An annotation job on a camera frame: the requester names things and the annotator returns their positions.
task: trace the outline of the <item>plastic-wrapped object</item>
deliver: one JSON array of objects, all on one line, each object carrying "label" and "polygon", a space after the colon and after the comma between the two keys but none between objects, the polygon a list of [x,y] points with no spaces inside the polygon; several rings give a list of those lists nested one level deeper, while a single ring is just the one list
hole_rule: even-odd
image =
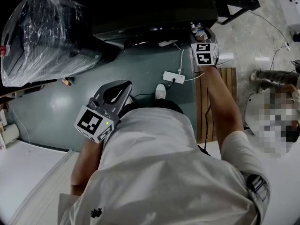
[{"label": "plastic-wrapped object", "polygon": [[113,60],[116,48],[94,38],[89,21],[74,1],[23,0],[2,33],[1,45],[10,46],[1,57],[3,85],[68,77]]}]

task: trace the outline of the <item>person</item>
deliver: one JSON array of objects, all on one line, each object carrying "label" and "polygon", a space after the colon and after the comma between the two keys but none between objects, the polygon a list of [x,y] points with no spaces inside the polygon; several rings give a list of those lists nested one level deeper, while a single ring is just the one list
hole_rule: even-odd
[{"label": "person", "polygon": [[107,141],[85,143],[71,194],[60,195],[59,224],[261,224],[267,175],[218,70],[203,69],[222,160],[199,150],[189,119],[159,85],[155,107],[126,105]]},{"label": "person", "polygon": [[289,111],[296,110],[295,115],[290,118],[289,125],[283,126],[281,131],[281,136],[286,142],[295,143],[300,135],[300,74],[293,71],[255,70],[250,75],[250,81],[257,80],[261,80],[258,92],[270,89],[271,97],[274,97],[273,104],[278,103],[276,100],[284,103],[279,105],[276,114],[280,114],[284,108]]}]

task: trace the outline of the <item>white power strip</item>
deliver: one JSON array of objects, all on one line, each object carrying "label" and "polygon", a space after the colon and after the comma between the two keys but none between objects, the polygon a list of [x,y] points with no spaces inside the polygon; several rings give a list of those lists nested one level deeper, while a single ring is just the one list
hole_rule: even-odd
[{"label": "white power strip", "polygon": [[173,79],[175,79],[176,83],[183,84],[186,77],[184,75],[180,75],[178,73],[165,72],[163,74],[163,79],[166,81],[170,81],[170,82],[173,82]]}]

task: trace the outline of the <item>wooden board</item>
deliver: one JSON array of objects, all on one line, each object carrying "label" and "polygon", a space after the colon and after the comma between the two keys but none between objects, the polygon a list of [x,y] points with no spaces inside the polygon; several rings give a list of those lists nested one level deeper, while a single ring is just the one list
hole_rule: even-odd
[{"label": "wooden board", "polygon": [[[236,69],[235,68],[221,68],[219,69],[222,79],[225,82],[228,90],[236,101],[237,84],[236,84]],[[207,84],[203,77],[196,79],[196,108],[197,108],[197,143],[205,143],[206,139],[206,119],[205,114],[210,106],[208,98]],[[208,113],[208,137],[207,142],[217,140],[216,129],[212,119],[211,110]]]}]

